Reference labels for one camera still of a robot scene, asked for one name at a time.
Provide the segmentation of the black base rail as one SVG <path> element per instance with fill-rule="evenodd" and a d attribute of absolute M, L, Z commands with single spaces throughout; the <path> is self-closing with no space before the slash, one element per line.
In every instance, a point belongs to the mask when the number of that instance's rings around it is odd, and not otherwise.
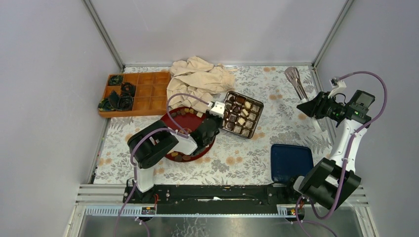
<path fill-rule="evenodd" d="M 128 184 L 123 202 L 149 204 L 157 214 L 279 214 L 294 207 L 300 193 L 291 185 L 155 185 L 141 192 Z"/>

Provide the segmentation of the dark rolled tie patterned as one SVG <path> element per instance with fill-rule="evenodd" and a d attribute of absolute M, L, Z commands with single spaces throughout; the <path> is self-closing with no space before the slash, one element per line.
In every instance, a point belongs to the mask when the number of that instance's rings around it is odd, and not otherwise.
<path fill-rule="evenodd" d="M 131 111 L 133 108 L 134 98 L 130 95 L 121 96 L 117 102 L 117 111 Z"/>

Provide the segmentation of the navy chocolate box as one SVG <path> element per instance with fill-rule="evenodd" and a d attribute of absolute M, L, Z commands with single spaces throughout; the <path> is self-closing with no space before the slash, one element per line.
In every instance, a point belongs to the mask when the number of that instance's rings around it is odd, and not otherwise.
<path fill-rule="evenodd" d="M 264 104 L 235 91 L 227 92 L 222 129 L 251 139 L 256 131 Z"/>

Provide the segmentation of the red round tray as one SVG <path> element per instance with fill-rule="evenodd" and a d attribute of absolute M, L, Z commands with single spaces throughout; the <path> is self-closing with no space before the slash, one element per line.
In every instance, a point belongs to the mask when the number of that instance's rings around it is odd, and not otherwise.
<path fill-rule="evenodd" d="M 160 120 L 162 120 L 167 125 L 167 127 L 172 128 L 175 126 L 169 118 L 171 116 L 170 114 L 174 112 L 177 112 L 177 116 L 174 118 L 174 121 L 182 126 L 188 133 L 195 131 L 206 118 L 205 114 L 199 118 L 196 116 L 197 112 L 190 113 L 190 109 L 188 107 L 180 107 L 171 110 L 169 115 L 165 114 L 160 118 Z M 185 155 L 181 152 L 170 152 L 165 155 L 165 158 L 174 162 L 192 162 L 203 157 L 212 148 L 214 142 L 215 140 L 196 155 Z"/>

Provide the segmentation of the beige crumpled cloth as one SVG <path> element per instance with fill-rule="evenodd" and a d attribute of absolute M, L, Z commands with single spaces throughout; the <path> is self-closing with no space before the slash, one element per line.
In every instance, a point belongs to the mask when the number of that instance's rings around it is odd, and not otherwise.
<path fill-rule="evenodd" d="M 205 113 L 205 103 L 211 102 L 213 95 L 233 89 L 235 83 L 235 76 L 223 65 L 216 66 L 197 56 L 173 62 L 169 72 L 167 98 L 173 109 L 189 107 Z"/>

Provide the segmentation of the wooden compartment tray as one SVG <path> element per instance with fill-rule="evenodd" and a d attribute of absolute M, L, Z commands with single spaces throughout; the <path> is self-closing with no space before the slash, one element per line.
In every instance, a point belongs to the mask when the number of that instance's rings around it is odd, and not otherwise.
<path fill-rule="evenodd" d="M 171 79 L 169 72 L 119 75 L 124 76 L 121 85 L 108 86 L 106 83 L 102 99 L 98 104 L 98 113 L 101 117 L 155 116 L 163 115 L 166 112 L 167 86 Z M 119 98 L 126 95 L 134 98 L 132 110 L 117 111 L 116 107 Z"/>

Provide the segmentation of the floral tablecloth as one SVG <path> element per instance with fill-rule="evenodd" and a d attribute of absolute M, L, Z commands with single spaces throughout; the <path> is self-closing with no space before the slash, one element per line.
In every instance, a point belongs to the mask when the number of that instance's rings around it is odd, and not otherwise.
<path fill-rule="evenodd" d="M 156 184 L 264 185 L 271 183 L 270 150 L 274 144 L 308 147 L 314 162 L 330 155 L 333 139 L 325 119 L 317 133 L 296 105 L 297 94 L 284 75 L 285 66 L 233 66 L 234 90 L 264 104 L 251 139 L 221 131 L 201 158 L 185 163 L 162 159 L 154 169 Z M 133 176 L 128 139 L 156 116 L 113 118 L 104 136 L 95 184 L 124 184 Z"/>

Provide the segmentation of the navy box lid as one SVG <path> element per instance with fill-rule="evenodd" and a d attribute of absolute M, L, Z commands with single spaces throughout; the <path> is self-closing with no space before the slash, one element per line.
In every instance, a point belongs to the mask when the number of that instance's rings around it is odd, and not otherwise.
<path fill-rule="evenodd" d="M 314 167 L 312 152 L 308 147 L 274 144 L 270 151 L 271 179 L 286 184 L 295 176 L 305 176 Z"/>

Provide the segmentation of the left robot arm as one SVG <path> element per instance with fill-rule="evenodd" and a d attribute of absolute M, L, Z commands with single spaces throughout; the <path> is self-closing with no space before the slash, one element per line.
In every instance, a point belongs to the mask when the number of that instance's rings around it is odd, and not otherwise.
<path fill-rule="evenodd" d="M 215 141 L 223 119 L 207 115 L 190 134 L 181 133 L 158 120 L 134 134 L 127 142 L 134 166 L 134 196 L 142 203 L 153 198 L 154 166 L 166 155 L 179 152 L 184 156 L 201 155 Z"/>

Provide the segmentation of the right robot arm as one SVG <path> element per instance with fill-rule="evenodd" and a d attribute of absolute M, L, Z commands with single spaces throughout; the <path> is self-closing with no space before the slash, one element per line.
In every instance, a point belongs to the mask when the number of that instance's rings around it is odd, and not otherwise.
<path fill-rule="evenodd" d="M 328 210 L 336 210 L 359 187 L 355 159 L 361 139 L 368 130 L 367 115 L 375 97 L 357 90 L 347 104 L 338 103 L 327 92 L 319 92 L 312 100 L 302 99 L 297 108 L 310 118 L 330 118 L 337 122 L 338 140 L 329 158 L 323 158 L 305 176 L 285 187 L 284 199 L 298 202 L 303 195 Z"/>

